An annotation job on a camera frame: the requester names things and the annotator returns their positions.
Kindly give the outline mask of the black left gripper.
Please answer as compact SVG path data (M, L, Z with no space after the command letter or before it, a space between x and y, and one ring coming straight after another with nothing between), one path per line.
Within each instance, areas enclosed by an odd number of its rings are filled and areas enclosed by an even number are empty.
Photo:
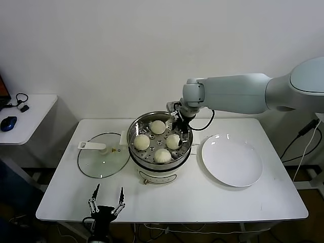
M88 205L91 210L91 216L94 220L93 235L107 236L109 233L109 225L115 220L115 216L125 208L124 188L120 190L118 205L114 208L112 206L97 206L96 198L99 191L100 184L97 185L91 198L88 200Z

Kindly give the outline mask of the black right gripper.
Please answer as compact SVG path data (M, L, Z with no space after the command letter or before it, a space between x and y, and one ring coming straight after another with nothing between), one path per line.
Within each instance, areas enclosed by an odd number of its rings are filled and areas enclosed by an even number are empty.
M175 125L172 121L166 121L166 129L174 130L178 128L179 132L179 149L188 149L189 147L189 135L188 131L191 130L189 123L196 117L196 114L190 114L185 116L179 110L176 111Z

